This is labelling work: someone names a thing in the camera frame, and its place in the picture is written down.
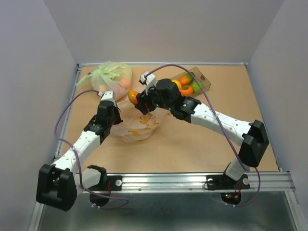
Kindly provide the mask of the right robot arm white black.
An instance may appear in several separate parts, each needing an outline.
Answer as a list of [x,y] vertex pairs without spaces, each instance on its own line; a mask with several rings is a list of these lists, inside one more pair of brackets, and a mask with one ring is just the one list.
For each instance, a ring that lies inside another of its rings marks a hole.
[[156,108],[165,109],[176,119],[208,128],[224,135],[230,143],[239,145],[236,158],[221,176],[221,182],[227,188],[236,185],[250,168],[258,167],[269,145],[263,122],[255,120],[250,123],[221,114],[193,97],[183,96],[170,79],[147,86],[141,93],[130,91],[128,98],[144,115]]

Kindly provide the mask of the orange translucent plastic bag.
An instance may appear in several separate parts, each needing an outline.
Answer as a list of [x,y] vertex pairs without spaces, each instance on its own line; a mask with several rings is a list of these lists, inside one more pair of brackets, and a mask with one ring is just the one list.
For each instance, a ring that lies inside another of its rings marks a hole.
[[111,128],[111,135],[125,143],[148,139],[153,131],[162,124],[170,112],[161,108],[155,109],[146,115],[141,113],[128,98],[118,102],[122,123]]

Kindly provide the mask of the orange persimmon with green calyx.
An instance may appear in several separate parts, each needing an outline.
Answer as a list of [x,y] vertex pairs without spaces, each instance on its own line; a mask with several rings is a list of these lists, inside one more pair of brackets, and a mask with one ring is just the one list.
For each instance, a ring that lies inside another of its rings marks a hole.
[[180,89],[180,93],[182,96],[190,96],[194,93],[193,87],[190,85],[183,85]]

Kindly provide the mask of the aluminium front rail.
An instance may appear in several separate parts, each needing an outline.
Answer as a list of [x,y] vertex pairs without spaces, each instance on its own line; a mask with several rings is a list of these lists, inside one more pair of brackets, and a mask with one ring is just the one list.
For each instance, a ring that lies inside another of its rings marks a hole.
[[[203,188],[207,175],[220,173],[152,173],[152,174],[107,174],[122,176],[122,190],[119,193],[184,193],[212,192]],[[290,173],[261,172],[247,173],[250,189],[242,192],[283,192],[294,191]]]

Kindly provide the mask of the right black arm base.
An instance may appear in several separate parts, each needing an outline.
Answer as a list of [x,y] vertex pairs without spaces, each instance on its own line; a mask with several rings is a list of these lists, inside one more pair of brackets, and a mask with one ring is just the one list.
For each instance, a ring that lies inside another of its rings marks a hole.
[[232,180],[225,174],[207,175],[203,188],[207,191],[219,191],[223,202],[237,206],[242,199],[242,191],[250,189],[248,176],[244,174],[238,181]]

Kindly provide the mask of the red orange fruit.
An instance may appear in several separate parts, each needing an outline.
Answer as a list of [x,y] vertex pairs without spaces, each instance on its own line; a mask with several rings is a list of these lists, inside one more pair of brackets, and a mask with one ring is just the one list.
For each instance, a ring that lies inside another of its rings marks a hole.
[[139,92],[135,91],[135,90],[129,90],[128,91],[128,99],[129,101],[133,104],[133,105],[137,105],[138,104],[138,99],[137,96],[139,95]]

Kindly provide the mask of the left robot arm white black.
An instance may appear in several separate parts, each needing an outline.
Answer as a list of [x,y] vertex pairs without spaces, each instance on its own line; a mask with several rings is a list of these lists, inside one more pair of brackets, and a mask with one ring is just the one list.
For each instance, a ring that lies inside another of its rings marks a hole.
[[82,162],[110,134],[111,127],[122,122],[119,108],[113,100],[100,101],[97,114],[81,132],[75,144],[51,165],[44,164],[38,173],[36,201],[68,211],[79,194],[90,187],[111,190],[104,167],[89,166],[82,177]]

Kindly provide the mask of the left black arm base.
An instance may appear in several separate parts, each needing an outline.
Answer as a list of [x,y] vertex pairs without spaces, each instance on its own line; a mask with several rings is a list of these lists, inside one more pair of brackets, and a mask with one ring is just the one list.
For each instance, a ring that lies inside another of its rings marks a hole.
[[[104,180],[100,180],[98,184],[90,187],[91,191],[102,191],[106,192],[103,195],[104,196],[111,196],[112,191],[121,191],[122,190],[122,176],[120,175],[114,175],[110,176],[107,175]],[[99,205],[104,206],[108,204],[109,200],[108,198],[102,198],[98,197],[96,195],[90,194],[89,196],[90,202]]]

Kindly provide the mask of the green plastic bag with fruit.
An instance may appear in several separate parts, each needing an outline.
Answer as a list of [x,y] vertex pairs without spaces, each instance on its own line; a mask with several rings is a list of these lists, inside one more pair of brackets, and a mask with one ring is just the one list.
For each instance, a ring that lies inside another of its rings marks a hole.
[[112,90],[114,99],[117,101],[130,90],[132,69],[125,63],[105,62],[82,77],[76,84],[76,88],[82,87],[89,79],[94,90],[100,92]]

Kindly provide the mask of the green bumpy fruit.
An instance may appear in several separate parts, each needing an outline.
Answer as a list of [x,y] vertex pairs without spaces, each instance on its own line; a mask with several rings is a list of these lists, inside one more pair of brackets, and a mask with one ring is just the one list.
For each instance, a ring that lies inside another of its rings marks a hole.
[[197,82],[193,82],[191,84],[191,87],[193,89],[193,92],[197,93],[204,87],[204,85],[202,84],[202,82],[200,82],[199,84]]

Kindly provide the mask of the yellow fruit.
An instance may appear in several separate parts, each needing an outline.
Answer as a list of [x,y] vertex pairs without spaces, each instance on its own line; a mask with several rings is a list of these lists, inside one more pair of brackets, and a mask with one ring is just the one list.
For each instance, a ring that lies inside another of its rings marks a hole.
[[181,89],[182,85],[178,80],[172,80],[172,82],[175,83],[179,89]]

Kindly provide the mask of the green smooth fruit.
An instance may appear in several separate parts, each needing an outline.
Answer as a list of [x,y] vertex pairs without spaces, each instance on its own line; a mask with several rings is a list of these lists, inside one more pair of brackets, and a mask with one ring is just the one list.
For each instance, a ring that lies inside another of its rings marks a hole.
[[189,74],[186,73],[179,78],[179,82],[182,86],[190,85],[193,83],[194,77],[195,75],[193,72],[190,72]]

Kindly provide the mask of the clear plastic box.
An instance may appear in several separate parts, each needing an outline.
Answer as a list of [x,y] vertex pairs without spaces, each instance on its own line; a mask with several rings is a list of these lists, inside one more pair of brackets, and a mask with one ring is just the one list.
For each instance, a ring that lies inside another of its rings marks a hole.
[[[189,72],[193,72],[195,77],[194,77],[194,81],[193,82],[197,82],[198,84],[200,82],[202,82],[202,84],[204,85],[204,87],[202,88],[204,92],[208,91],[210,89],[210,86],[211,86],[211,83],[210,81],[202,74],[202,72],[197,68],[197,67],[194,67],[192,69],[189,70]],[[179,80],[179,78],[186,74],[187,72],[184,71],[183,73],[177,75],[177,76],[174,76],[171,78],[171,80]],[[203,94],[203,92],[200,90],[199,92],[197,93],[193,93],[192,95],[190,95],[189,97],[196,97],[200,94]]]

